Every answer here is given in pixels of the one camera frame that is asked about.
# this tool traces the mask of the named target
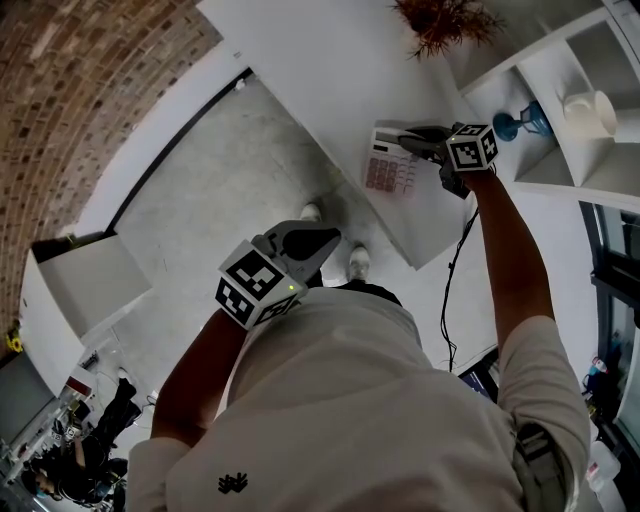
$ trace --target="shoe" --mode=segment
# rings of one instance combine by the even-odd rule
[[[300,220],[306,220],[308,222],[322,222],[322,213],[320,208],[315,203],[307,204],[300,214]]]
[[[133,386],[133,379],[131,378],[131,375],[129,375],[129,372],[127,372],[127,370],[122,366],[118,368],[118,379],[124,379]]]
[[[349,258],[349,281],[366,281],[370,262],[369,251],[363,245],[356,246]]]

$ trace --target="white table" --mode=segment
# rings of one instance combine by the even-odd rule
[[[389,0],[204,0],[198,7],[242,52],[289,113],[361,188],[377,121],[472,121],[444,59],[410,59]],[[392,242],[418,269],[455,243],[465,203],[442,189],[437,167],[412,199],[364,192]]]

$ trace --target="shelving unit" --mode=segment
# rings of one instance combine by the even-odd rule
[[[492,1],[483,3],[502,15]],[[519,117],[538,100],[554,130],[554,138],[520,130],[514,141],[499,141],[501,176],[522,190],[640,212],[640,144],[579,138],[563,109],[568,96],[592,90],[617,110],[640,108],[640,15],[626,0],[538,0],[528,14],[525,4],[501,4],[507,26],[492,51],[463,46],[447,57],[478,118]],[[516,9],[529,23],[518,22]]]

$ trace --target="black and white marker cube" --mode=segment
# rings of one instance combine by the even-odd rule
[[[308,291],[246,240],[219,270],[216,300],[245,329],[285,314]]]
[[[447,149],[456,171],[487,169],[498,156],[493,128],[488,124],[466,124],[447,139]]]

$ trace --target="red brick wall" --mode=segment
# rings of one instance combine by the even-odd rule
[[[136,123],[220,36],[193,0],[4,0],[0,11],[3,336],[31,244],[76,220]]]

